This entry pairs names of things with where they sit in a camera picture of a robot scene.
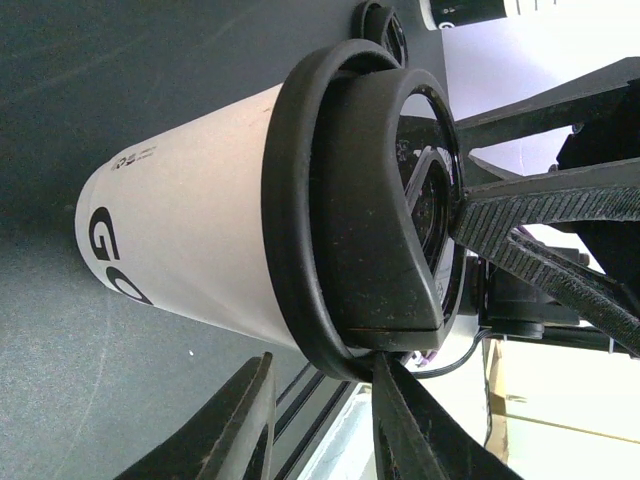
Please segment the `single white paper cup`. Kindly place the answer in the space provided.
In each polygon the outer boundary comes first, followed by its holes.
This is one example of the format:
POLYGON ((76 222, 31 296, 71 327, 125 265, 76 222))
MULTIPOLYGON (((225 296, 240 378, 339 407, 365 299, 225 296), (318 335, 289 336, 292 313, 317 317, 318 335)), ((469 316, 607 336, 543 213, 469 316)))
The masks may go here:
POLYGON ((81 190, 75 237, 107 288, 285 347, 269 275, 261 173, 271 87, 130 146, 81 190))

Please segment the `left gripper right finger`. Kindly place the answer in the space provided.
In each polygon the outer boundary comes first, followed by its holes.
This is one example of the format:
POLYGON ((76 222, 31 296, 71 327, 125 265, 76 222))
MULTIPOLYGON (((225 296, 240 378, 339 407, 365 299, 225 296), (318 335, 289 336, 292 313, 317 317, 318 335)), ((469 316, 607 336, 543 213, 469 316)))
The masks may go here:
POLYGON ((376 357, 372 382, 379 479, 517 479, 397 360, 376 357))

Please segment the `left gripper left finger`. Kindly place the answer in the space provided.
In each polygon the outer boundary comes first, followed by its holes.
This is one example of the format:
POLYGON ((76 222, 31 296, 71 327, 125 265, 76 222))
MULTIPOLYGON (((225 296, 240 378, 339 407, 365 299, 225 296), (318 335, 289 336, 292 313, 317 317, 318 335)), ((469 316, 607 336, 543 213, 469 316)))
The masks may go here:
POLYGON ((267 479, 274 443, 273 355, 250 358, 179 430, 120 479, 267 479))

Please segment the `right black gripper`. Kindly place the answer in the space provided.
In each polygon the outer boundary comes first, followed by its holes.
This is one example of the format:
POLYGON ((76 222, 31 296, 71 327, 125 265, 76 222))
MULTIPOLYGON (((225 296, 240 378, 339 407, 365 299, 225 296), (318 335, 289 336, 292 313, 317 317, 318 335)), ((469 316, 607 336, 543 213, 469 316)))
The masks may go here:
POLYGON ((624 58, 533 97, 456 121, 463 176, 515 178, 471 151, 577 124, 584 126, 567 138, 557 156, 565 171, 469 189, 451 236, 637 354, 639 307, 623 285, 639 283, 639 222, 629 218, 639 212, 639 185, 627 169, 573 168, 639 156, 639 59, 624 58), (518 230, 565 222, 573 222, 609 277, 518 230))

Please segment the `black cup lid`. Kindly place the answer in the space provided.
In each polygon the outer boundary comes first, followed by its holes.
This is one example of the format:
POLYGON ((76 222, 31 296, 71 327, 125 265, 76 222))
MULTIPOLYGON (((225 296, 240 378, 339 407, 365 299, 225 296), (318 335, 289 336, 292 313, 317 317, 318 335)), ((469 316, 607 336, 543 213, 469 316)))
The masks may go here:
POLYGON ((261 183, 277 303, 317 369, 368 382, 377 353, 442 345, 466 252, 449 232, 454 121, 429 72, 367 40, 307 55, 275 102, 261 183))

